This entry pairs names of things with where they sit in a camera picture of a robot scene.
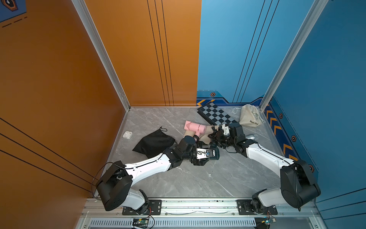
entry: black and white checkered board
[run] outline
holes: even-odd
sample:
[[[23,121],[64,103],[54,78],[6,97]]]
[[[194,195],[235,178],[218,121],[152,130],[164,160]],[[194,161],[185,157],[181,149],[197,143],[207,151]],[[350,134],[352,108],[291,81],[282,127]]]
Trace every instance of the black and white checkered board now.
[[[218,108],[213,102],[198,108],[198,113],[211,125],[229,124],[235,121],[225,111]]]

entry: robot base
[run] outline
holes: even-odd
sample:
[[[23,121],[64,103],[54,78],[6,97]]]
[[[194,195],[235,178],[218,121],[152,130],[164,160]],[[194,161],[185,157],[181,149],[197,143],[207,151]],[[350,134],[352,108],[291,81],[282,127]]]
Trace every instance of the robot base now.
[[[147,212],[144,214],[138,214],[135,210],[130,207],[124,207],[122,215],[160,215],[161,213],[161,200],[150,200]]]
[[[252,205],[251,205],[252,200],[237,200],[236,204],[238,206],[238,210],[239,210],[239,215],[260,215],[258,213],[255,213],[252,210]],[[276,206],[270,206],[267,207],[266,211],[269,211],[269,213],[271,215],[277,215],[277,209]]]

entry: marble floor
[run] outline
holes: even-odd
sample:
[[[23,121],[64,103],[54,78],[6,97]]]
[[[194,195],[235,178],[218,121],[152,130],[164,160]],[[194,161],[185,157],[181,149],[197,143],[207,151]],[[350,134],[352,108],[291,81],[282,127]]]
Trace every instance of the marble floor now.
[[[236,114],[233,108],[222,109],[239,120],[240,109]],[[186,120],[208,125],[197,113],[197,108],[131,108],[123,133],[129,130],[133,136],[129,140],[121,137],[111,161],[121,160],[126,164],[146,160],[146,155],[132,149],[142,137],[161,126],[168,129],[166,134],[179,142],[185,132]],[[257,128],[243,127],[243,131],[244,134],[257,134],[257,141],[263,147],[281,154],[268,123]],[[251,197],[262,189],[278,187],[280,179],[271,170],[241,154],[231,154],[223,149],[220,149],[219,160],[209,161],[205,166],[194,166],[186,160],[177,168],[155,174],[132,186],[136,190],[142,189],[148,197]]]

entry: hair dryer logo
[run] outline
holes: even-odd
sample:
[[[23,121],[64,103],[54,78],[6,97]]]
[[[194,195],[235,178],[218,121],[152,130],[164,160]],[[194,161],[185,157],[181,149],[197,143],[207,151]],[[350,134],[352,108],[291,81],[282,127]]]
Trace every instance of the hair dryer logo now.
[[[259,116],[259,115],[258,115],[257,113],[253,113],[253,112],[252,112],[252,114],[253,114],[253,116],[255,117],[255,119],[258,119],[258,116]]]
[[[18,9],[15,0],[1,0],[1,3],[11,11],[15,11]]]

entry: white robot arm segment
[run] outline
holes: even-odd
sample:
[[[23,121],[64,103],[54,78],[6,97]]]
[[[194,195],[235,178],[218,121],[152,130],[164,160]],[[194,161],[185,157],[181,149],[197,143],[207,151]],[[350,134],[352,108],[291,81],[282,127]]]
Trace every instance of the white robot arm segment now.
[[[161,153],[156,157],[133,164],[126,164],[125,166],[127,173],[132,176],[131,186],[133,186],[140,180],[151,175],[167,171],[170,168],[170,165],[169,158]]]
[[[246,148],[246,151],[248,158],[258,161],[276,173],[277,176],[280,176],[280,169],[283,166],[289,166],[294,163],[293,160],[269,151],[258,143],[251,144]]]

